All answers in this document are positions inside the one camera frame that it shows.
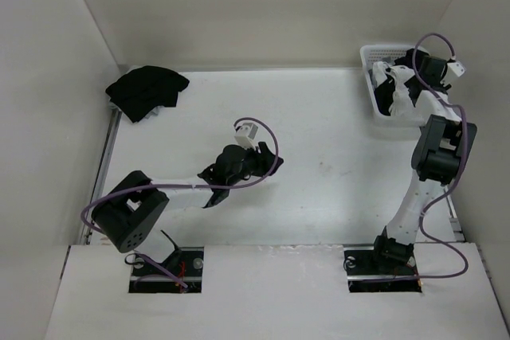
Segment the white tank top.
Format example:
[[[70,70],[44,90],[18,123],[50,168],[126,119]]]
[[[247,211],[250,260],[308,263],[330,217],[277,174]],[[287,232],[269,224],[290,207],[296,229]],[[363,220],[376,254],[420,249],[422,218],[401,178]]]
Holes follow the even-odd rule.
[[[418,119],[410,90],[406,86],[406,82],[412,78],[414,78],[414,71],[405,65],[391,65],[385,61],[377,61],[373,64],[372,80],[375,83],[375,98],[382,114]]]

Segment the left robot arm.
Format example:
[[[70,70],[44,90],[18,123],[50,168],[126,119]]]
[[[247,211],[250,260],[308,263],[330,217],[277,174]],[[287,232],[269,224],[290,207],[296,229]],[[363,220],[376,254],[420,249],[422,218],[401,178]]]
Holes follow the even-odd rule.
[[[230,187],[251,177],[271,176],[284,163],[264,142],[254,148],[226,146],[216,161],[184,187],[161,190],[142,171],[125,177],[111,194],[92,211],[92,219],[121,253],[138,252],[151,258],[161,275],[170,275],[179,265],[177,244],[157,227],[165,211],[187,208],[208,209],[230,195]]]

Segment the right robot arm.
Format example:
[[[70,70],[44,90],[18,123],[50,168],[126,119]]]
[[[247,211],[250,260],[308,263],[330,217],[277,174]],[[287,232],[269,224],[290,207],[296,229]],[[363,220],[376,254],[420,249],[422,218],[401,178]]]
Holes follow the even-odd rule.
[[[425,231],[424,220],[429,210],[457,187],[477,134],[477,126],[468,122],[464,108],[448,99],[452,80],[464,72],[456,57],[444,60],[411,49],[406,61],[390,68],[394,100],[410,104],[411,114],[424,124],[411,157],[410,186],[369,255],[371,266],[381,273],[408,266],[418,234],[435,244],[442,242]]]

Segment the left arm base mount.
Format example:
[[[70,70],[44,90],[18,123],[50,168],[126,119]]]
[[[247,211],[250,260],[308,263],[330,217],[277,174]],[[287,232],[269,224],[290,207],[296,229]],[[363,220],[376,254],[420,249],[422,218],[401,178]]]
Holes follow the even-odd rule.
[[[205,249],[174,250],[160,266],[185,283],[176,283],[157,267],[134,253],[124,257],[131,267],[128,292],[131,294],[199,294],[202,292]]]

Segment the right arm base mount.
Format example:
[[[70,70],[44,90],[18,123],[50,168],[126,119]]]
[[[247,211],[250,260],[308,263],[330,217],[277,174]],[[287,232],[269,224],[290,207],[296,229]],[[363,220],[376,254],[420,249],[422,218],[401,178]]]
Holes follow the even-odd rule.
[[[407,262],[375,260],[372,247],[346,247],[343,268],[350,293],[421,293],[421,282],[415,278],[418,268],[412,256]]]

